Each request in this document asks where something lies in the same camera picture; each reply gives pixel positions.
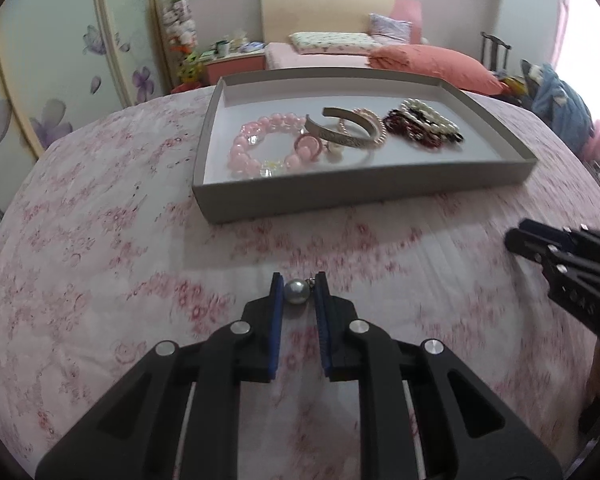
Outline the grey cardboard tray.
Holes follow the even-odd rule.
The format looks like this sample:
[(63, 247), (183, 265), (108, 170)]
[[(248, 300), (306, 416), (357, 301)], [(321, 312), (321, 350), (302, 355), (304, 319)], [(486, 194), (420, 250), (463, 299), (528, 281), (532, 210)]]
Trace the grey cardboard tray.
[(535, 154), (426, 76), (317, 67), (230, 76), (202, 124), (193, 191), (212, 223), (524, 182)]

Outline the wide silver cuff bangle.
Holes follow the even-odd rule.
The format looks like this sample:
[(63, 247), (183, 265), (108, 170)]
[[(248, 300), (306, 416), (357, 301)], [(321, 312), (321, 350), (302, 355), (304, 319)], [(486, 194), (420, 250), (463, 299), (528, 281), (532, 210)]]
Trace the wide silver cuff bangle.
[(336, 127), (326, 127), (316, 122), (310, 115), (306, 115), (304, 128), (311, 136), (316, 136), (327, 143), (345, 148), (374, 150), (386, 140), (384, 125), (375, 113), (366, 108), (347, 110), (341, 107), (324, 107), (322, 115), (337, 119)]

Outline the coral pink pillow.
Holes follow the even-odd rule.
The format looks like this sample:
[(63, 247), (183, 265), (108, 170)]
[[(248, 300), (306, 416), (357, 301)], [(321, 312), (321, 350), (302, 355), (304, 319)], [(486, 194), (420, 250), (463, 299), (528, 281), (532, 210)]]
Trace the coral pink pillow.
[(368, 55), (374, 70), (393, 70), (439, 78), (460, 90), (498, 96), (504, 84), (490, 70), (470, 56), (428, 44), (392, 44), (379, 47)]

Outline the cream and pink headboard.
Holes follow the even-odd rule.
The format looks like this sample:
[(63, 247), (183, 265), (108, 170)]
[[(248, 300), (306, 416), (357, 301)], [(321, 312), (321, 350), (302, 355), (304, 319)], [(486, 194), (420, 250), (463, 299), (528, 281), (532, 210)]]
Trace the cream and pink headboard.
[(411, 42), (422, 41), (417, 0), (260, 0), (264, 41), (286, 42), (294, 32), (367, 32), (370, 14), (412, 25)]

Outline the purple patterned pillow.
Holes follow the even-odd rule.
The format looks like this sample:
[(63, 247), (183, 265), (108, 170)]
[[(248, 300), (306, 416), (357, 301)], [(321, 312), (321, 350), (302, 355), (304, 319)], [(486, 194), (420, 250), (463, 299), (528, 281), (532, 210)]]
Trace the purple patterned pillow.
[(370, 29), (368, 33), (378, 42), (393, 44), (409, 44), (412, 36), (410, 21), (396, 20), (388, 16), (370, 13)]

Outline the pink nightstand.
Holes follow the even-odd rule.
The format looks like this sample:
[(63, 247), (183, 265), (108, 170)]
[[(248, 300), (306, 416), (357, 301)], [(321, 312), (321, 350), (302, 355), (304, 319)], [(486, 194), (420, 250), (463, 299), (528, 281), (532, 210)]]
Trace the pink nightstand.
[(223, 77), (257, 72), (258, 70), (266, 70), (266, 57), (263, 49), (249, 53), (232, 53), (204, 64), (204, 82), (213, 86)]

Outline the blue clothing pile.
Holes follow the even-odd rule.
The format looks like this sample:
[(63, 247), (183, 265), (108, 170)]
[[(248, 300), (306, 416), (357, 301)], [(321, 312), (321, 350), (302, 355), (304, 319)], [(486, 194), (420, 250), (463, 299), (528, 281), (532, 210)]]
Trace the blue clothing pile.
[(559, 78), (550, 64), (520, 61), (531, 111), (545, 122), (573, 154), (580, 156), (594, 136), (592, 116), (578, 92)]

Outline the white floral pillow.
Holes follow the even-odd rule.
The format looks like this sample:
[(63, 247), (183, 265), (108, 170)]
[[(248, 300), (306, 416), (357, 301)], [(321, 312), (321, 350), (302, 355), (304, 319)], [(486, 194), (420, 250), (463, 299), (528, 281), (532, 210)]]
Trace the white floral pillow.
[(293, 32), (289, 41), (300, 54), (368, 55), (380, 47), (364, 32)]

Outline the plush toy tower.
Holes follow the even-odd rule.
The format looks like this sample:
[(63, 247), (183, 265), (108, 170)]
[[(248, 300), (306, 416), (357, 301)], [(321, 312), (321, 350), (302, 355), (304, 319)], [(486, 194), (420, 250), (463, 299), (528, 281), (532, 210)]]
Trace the plush toy tower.
[(200, 86), (197, 26), (188, 0), (159, 0), (166, 62), (174, 90)]

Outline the white mug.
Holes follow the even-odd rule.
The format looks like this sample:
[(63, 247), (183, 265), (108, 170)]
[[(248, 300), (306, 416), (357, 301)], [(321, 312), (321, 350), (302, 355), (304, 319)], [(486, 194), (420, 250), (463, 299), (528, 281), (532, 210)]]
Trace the white mug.
[(230, 40), (219, 40), (215, 44), (215, 51), (218, 58), (225, 58), (230, 54)]

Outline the dark wooden chair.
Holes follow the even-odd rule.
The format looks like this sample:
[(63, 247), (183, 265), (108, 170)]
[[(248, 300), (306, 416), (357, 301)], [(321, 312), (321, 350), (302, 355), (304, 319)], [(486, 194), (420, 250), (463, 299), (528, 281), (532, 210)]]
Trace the dark wooden chair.
[(505, 74), (512, 46), (487, 32), (480, 32), (480, 36), (480, 63), (494, 74)]

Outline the pink floral bedsheet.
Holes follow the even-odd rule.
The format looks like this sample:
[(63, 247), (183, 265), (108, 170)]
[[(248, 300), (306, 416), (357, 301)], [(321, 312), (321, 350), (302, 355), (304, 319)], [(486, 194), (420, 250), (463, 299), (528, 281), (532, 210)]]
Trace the pink floral bedsheet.
[(0, 438), (27, 474), (157, 342), (203, 340), (274, 272), (329, 287), (398, 339), (447, 344), (552, 450), (580, 451), (594, 336), (504, 233), (600, 229), (600, 188), (538, 118), (482, 105), (538, 156), (497, 188), (210, 226), (192, 191), (207, 89), (56, 142), (0, 225)]

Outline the floral sliding wardrobe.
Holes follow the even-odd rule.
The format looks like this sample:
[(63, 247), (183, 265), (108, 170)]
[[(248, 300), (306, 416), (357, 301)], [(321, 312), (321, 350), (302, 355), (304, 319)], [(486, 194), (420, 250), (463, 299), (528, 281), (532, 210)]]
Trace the floral sliding wardrobe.
[(157, 0), (0, 4), (0, 222), (68, 133), (168, 91)]

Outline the grey pearl earring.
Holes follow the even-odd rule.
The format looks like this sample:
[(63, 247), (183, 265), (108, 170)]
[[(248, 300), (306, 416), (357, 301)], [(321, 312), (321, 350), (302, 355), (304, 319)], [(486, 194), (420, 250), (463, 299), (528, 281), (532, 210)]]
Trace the grey pearl earring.
[(286, 303), (292, 306), (306, 304), (312, 297), (314, 286), (313, 278), (293, 278), (289, 280), (283, 289)]

